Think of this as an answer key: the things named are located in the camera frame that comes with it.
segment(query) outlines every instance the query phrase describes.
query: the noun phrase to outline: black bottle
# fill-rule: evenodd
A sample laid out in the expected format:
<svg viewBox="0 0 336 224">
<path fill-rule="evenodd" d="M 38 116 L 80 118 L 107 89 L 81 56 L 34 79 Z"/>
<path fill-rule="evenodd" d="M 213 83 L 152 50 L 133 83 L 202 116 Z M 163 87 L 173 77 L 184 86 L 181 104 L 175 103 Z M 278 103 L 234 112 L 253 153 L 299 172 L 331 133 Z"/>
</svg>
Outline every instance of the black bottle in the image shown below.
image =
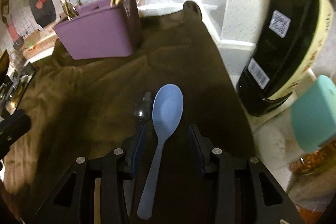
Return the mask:
<svg viewBox="0 0 336 224">
<path fill-rule="evenodd" d="M 237 83 L 246 110 L 279 107 L 313 64 L 327 38 L 335 0 L 270 0 L 256 49 Z"/>
</svg>

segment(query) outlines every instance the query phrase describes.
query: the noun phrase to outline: barcode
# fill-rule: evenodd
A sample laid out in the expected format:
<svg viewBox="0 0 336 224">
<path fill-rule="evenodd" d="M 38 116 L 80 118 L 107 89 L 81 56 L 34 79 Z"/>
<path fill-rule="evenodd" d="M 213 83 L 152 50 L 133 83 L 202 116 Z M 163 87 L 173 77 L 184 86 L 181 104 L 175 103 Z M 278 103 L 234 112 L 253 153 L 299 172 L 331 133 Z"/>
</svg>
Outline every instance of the barcode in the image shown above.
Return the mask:
<svg viewBox="0 0 336 224">
<path fill-rule="evenodd" d="M 269 23 L 269 28 L 278 36 L 284 38 L 286 36 L 290 23 L 290 18 L 275 10 L 273 12 L 271 22 Z"/>
<path fill-rule="evenodd" d="M 260 88 L 263 90 L 269 82 L 269 78 L 263 71 L 263 69 L 259 66 L 259 64 L 254 60 L 254 58 L 251 59 L 249 65 L 247 66 L 247 70 L 253 76 L 254 80 L 256 80 Z"/>
</svg>

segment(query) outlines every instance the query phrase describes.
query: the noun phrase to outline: triangular cutout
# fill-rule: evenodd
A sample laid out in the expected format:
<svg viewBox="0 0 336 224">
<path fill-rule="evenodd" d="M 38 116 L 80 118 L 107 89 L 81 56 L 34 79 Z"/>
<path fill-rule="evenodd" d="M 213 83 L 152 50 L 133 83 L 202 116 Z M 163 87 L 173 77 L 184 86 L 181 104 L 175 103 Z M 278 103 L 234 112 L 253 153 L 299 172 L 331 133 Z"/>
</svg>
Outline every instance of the triangular cutout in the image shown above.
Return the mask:
<svg viewBox="0 0 336 224">
<path fill-rule="evenodd" d="M 266 206 L 281 204 L 284 200 L 274 185 L 269 181 L 265 173 L 259 173 L 262 195 Z"/>
<path fill-rule="evenodd" d="M 72 202 L 72 196 L 75 189 L 77 174 L 72 173 L 67 182 L 58 192 L 54 203 L 59 206 L 70 207 Z"/>
</svg>

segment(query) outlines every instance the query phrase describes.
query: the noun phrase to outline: spoon handle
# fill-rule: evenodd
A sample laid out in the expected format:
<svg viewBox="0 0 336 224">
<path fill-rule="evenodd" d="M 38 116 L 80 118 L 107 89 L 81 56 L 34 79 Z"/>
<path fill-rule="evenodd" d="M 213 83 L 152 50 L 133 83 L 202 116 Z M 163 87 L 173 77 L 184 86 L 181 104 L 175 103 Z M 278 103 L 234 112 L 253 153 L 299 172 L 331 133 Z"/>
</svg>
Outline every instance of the spoon handle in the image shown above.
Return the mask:
<svg viewBox="0 0 336 224">
<path fill-rule="evenodd" d="M 142 196 L 141 196 L 138 211 L 137 211 L 137 215 L 141 219 L 147 220 L 151 218 L 152 216 L 156 184 L 157 184 L 158 176 L 159 176 L 163 145 L 164 143 L 163 144 L 158 143 L 156 147 L 152 165 L 149 170 L 146 184 L 142 192 Z"/>
</svg>

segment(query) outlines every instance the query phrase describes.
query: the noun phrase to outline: purple plastic box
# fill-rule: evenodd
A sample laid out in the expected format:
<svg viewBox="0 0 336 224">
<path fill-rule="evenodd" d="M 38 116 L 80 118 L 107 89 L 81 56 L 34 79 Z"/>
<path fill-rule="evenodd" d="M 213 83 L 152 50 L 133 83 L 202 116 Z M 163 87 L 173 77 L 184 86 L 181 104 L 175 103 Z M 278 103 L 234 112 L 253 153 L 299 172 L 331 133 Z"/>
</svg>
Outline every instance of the purple plastic box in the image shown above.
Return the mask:
<svg viewBox="0 0 336 224">
<path fill-rule="evenodd" d="M 76 9 L 79 16 L 54 27 L 73 59 L 129 56 L 142 40 L 135 0 L 112 7 L 110 0 L 98 0 Z"/>
</svg>

